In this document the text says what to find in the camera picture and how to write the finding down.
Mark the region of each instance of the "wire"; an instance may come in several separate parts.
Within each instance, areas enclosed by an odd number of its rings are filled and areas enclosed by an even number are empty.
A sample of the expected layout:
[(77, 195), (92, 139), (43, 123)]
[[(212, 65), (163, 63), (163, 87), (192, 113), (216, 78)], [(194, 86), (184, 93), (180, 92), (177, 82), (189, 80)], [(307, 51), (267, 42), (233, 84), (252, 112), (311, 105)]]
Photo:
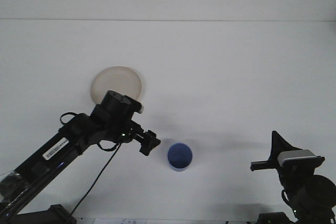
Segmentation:
[(67, 113), (64, 113), (63, 115), (61, 115), (61, 117), (59, 118), (59, 120), (60, 120), (61, 124), (63, 124), (63, 125), (65, 125), (66, 123), (62, 121), (62, 118), (63, 118), (64, 116), (66, 116), (66, 115), (73, 115), (73, 116), (76, 116), (76, 115), (78, 115), (78, 114), (73, 113), (73, 112), (67, 112)]
[(113, 155), (110, 157), (110, 159), (106, 162), (106, 164), (104, 165), (103, 169), (100, 171), (100, 173), (98, 174), (97, 178), (95, 179), (95, 181), (93, 182), (93, 184), (91, 185), (91, 187), (89, 188), (89, 190), (86, 192), (86, 194), (84, 194), (84, 196), (81, 198), (81, 200), (77, 203), (77, 205), (74, 207), (74, 209), (71, 211), (68, 219), (64, 222), (64, 224), (68, 223), (68, 221), (70, 220), (70, 218), (72, 217), (72, 214), (76, 211), (76, 209), (78, 208), (78, 206), (82, 203), (82, 201), (86, 198), (86, 196), (88, 196), (88, 194), (91, 192), (91, 190), (93, 189), (93, 187), (95, 186), (96, 182), (98, 181), (100, 175), (103, 173), (103, 171), (105, 170), (105, 168), (109, 165), (109, 163), (111, 162), (111, 160), (113, 159), (113, 157), (116, 155), (116, 153), (118, 152), (118, 150), (121, 147), (121, 144), (117, 144), (118, 148), (116, 149), (116, 151), (113, 153)]

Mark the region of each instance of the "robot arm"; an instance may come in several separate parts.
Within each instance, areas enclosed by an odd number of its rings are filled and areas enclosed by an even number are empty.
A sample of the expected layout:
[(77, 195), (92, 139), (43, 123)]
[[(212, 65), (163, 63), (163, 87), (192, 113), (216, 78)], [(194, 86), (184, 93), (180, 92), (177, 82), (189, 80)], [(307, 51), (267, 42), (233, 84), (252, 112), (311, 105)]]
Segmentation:
[[(329, 179), (314, 175), (315, 168), (324, 160), (310, 150), (291, 146), (273, 131), (270, 157), (267, 161), (252, 162), (251, 170), (277, 170), (284, 188), (282, 199), (292, 209), (297, 223), (330, 224), (335, 218), (332, 208), (336, 205), (336, 186)], [(261, 214), (258, 224), (292, 223), (288, 221), (284, 213), (271, 213)]]
[(161, 141), (131, 120), (134, 112), (142, 112), (139, 102), (108, 91), (90, 116), (74, 114), (63, 123), (54, 137), (0, 181), (0, 223), (12, 219), (74, 159), (101, 140), (121, 144), (136, 139), (140, 152), (148, 156)]

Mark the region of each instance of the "round plate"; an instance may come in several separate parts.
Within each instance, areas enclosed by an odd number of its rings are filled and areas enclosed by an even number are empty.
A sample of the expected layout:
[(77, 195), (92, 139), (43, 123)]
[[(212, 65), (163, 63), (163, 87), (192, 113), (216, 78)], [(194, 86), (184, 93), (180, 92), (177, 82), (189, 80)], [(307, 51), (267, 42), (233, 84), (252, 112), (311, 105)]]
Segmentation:
[(127, 67), (111, 67), (100, 72), (92, 82), (91, 98), (100, 104), (109, 90), (116, 91), (137, 100), (141, 94), (140, 77)]

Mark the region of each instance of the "blue cup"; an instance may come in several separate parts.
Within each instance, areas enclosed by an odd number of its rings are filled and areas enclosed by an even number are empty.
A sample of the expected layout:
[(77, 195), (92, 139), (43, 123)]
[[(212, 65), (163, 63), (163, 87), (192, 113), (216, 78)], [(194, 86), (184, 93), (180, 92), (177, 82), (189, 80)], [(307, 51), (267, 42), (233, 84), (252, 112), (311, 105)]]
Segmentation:
[(189, 146), (184, 143), (173, 144), (167, 153), (170, 167), (176, 172), (186, 170), (193, 160), (193, 153)]

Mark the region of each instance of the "barcode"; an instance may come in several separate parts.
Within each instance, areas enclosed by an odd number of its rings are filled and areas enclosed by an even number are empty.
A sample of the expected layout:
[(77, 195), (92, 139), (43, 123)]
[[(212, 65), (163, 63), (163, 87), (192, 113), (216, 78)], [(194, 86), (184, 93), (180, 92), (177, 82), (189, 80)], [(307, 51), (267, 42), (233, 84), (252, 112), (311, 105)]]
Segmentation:
[(62, 149), (69, 141), (67, 139), (60, 140), (57, 144), (55, 144), (52, 148), (50, 148), (43, 157), (45, 160), (49, 160), (54, 156), (60, 149)]
[(46, 156), (47, 157), (51, 157), (55, 152), (57, 152), (59, 149), (61, 148), (61, 146), (57, 146), (56, 148), (54, 148), (53, 150), (51, 150)]

